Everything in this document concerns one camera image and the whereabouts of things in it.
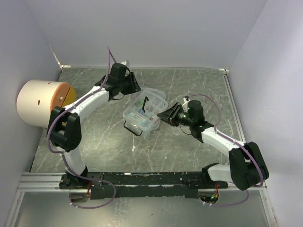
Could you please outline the clear lid with black handle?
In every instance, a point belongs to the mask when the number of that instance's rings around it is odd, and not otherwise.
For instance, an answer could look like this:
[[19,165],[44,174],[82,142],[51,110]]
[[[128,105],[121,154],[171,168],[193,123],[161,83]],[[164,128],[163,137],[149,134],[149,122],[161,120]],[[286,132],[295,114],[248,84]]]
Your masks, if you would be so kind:
[[166,94],[163,91],[144,87],[138,97],[124,110],[123,116],[130,112],[138,112],[144,116],[156,115],[168,107]]

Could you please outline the clear first aid box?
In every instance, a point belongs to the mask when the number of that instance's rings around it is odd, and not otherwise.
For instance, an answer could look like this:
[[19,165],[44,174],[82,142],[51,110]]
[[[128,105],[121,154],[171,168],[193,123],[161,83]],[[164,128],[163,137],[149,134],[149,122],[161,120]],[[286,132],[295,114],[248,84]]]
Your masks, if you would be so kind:
[[156,115],[144,116],[138,112],[130,112],[123,116],[124,128],[135,136],[149,137],[150,133],[158,129],[160,119]]

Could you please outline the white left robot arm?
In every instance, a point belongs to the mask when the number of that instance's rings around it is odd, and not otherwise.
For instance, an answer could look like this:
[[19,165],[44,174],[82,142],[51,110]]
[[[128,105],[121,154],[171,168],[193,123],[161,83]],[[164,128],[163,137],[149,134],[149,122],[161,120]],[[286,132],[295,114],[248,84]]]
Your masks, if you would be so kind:
[[129,95],[141,90],[129,62],[114,63],[106,75],[78,100],[65,107],[51,110],[47,128],[47,145],[51,153],[62,157],[66,180],[61,188],[75,186],[82,189],[89,182],[88,168],[80,154],[81,124],[100,105],[118,94]]

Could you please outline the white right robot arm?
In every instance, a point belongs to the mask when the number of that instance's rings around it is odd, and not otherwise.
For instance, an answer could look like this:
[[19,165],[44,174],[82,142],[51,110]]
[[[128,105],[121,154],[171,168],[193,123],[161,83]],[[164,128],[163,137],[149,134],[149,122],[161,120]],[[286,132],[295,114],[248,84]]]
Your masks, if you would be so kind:
[[228,157],[229,163],[226,165],[211,164],[203,168],[201,184],[204,187],[211,188],[217,182],[227,182],[244,191],[252,186],[261,187],[269,178],[259,146],[255,142],[244,143],[233,139],[219,131],[205,120],[204,109],[199,101],[188,101],[187,107],[175,103],[157,116],[173,127],[189,127],[193,138]]

